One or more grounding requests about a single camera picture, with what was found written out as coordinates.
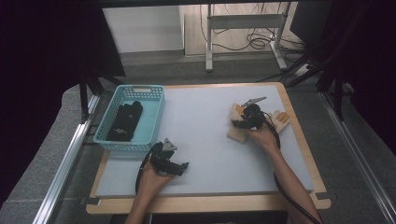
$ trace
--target white wall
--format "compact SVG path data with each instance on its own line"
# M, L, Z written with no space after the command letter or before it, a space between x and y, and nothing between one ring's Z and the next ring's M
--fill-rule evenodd
M104 8L119 53L183 49L178 6Z

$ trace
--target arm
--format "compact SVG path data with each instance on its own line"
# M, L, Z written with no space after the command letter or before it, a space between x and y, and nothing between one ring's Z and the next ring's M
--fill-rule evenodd
M280 186L285 192L311 214L317 221L321 223L318 211L312 202L311 197L306 192L303 184L300 182L296 174L290 169L289 165L283 158L282 153L276 145L276 139L268 127L262 125L257 131L247 130L247 133L255 140L255 142L267 153L272 161L275 169L276 177ZM286 208L293 224L295 223L312 223L300 210L286 201Z
M152 199L172 178L172 175L158 175L148 161L143 169L139 191L134 198L134 204L125 224L141 224Z

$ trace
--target blue plastic basket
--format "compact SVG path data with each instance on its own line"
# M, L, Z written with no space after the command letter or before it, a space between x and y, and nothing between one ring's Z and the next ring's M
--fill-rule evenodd
M116 88L110 104L99 124L93 142L112 150L149 151L157 142L163 107L165 105L163 86L120 85ZM139 101L143 112L130 142L107 141L106 137L116 118L120 105L131 105Z

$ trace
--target table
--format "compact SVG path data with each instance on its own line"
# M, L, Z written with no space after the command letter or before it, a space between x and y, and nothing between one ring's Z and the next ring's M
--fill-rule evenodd
M241 86L269 86L275 85L286 112L290 115L290 125L296 135L299 147L302 151L307 169L314 183L314 190L310 193L317 209L326 209L331 206L330 199L320 199L319 194L326 193L326 188L321 180L318 168L305 141L299 121L293 111L290 99L285 88L280 83L260 83L260 84L212 84L212 85L191 85L191 86L170 86L166 89L174 88L223 88ZM109 151L106 150L101 160L95 181L93 183L91 198L95 198L95 192L100 178L106 167ZM227 196L190 196L190 197L158 197L151 207L149 213L203 213L203 212L234 212L234 211L261 211L261 210L283 210L285 206L280 194L266 195L227 195ZM127 214L129 213L133 198L105 198L100 199L98 204L87 204L87 212L90 214Z

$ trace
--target gray floor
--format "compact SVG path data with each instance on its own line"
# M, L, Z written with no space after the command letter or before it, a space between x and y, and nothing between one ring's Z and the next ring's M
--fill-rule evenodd
M216 55L214 71L205 72L203 57L183 57L179 52L122 55L127 77L133 84L245 83L279 73L272 54ZM274 77L268 81L277 81ZM336 130L315 89L318 77L311 77L288 89L288 95L302 126L324 184L332 196L332 207L321 210L326 223L388 223L372 192ZM112 83L103 81L108 90ZM104 102L110 96L104 96ZM0 211L0 223L32 223L59 167L80 119L78 87L64 94L63 107L47 138ZM348 98L343 101L345 124L362 154L386 189L396 200L396 159L381 139L365 123ZM92 142L87 136L86 143ZM49 223L110 223L111 216L92 216L85 212L82 199L89 197L95 168L103 150L87 144L80 149L73 170Z

